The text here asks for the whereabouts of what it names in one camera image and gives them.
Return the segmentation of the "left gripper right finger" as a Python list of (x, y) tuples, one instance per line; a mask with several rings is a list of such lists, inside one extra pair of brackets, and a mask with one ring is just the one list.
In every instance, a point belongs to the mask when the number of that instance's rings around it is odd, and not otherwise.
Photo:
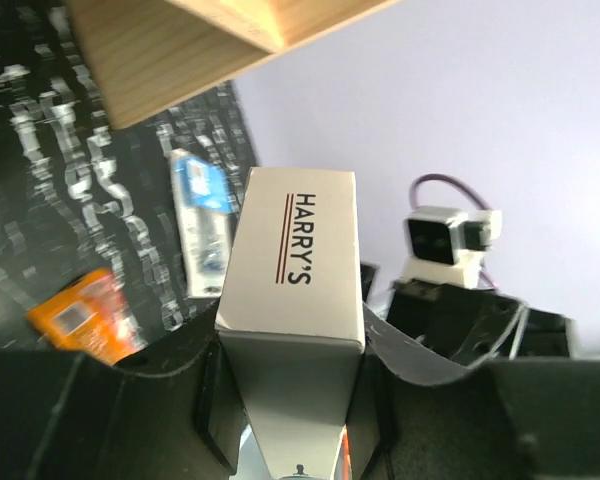
[(600, 360), (466, 369), (364, 314), (347, 418), (356, 479), (600, 479)]

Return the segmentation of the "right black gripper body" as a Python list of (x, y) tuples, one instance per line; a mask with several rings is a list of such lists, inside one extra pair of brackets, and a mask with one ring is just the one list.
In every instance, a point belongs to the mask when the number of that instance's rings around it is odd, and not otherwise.
[(573, 370), (561, 315), (493, 290), (396, 280), (387, 315), (364, 308), (364, 370)]

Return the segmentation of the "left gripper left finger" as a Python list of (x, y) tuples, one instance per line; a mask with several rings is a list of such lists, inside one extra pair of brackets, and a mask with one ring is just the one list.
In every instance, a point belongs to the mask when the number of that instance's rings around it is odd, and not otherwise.
[(0, 479), (227, 479), (235, 399), (220, 407), (219, 348), (172, 371), (69, 351), (0, 351)]

